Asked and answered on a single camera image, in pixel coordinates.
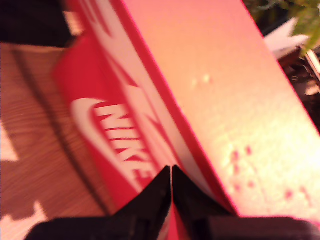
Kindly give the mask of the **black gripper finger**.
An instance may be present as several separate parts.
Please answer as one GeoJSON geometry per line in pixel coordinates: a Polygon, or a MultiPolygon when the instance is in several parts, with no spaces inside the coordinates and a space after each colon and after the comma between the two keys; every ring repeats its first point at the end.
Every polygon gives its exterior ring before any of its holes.
{"type": "Polygon", "coordinates": [[[150,184],[127,205],[108,218],[164,221],[171,206],[171,169],[165,166],[150,184]]]}
{"type": "Polygon", "coordinates": [[[177,165],[172,167],[173,201],[183,220],[199,221],[232,214],[205,194],[177,165]]]}

